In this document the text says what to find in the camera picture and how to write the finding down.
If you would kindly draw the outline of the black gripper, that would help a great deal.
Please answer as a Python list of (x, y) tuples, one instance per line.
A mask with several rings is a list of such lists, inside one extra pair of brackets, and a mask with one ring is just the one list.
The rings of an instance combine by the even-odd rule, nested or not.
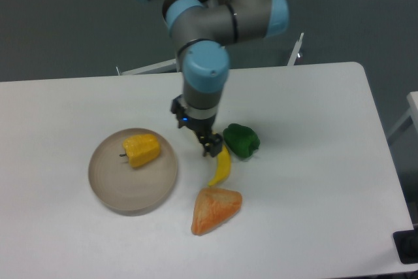
[(216, 115), (200, 119), (190, 116), (186, 113), (186, 110), (187, 104), (183, 95), (179, 95), (172, 100), (170, 111), (176, 116), (178, 128), (186, 127), (197, 135), (203, 147), (204, 157), (216, 157), (221, 153), (223, 147), (223, 137), (219, 133), (212, 133)]

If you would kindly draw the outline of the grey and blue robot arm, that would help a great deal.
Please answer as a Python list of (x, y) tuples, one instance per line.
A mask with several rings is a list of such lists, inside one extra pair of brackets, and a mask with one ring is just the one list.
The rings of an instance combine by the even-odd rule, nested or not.
[(204, 153), (217, 156), (223, 138), (212, 131), (227, 81), (226, 47), (272, 37), (289, 25), (287, 0), (163, 0), (183, 91), (171, 105), (179, 127), (194, 132)]

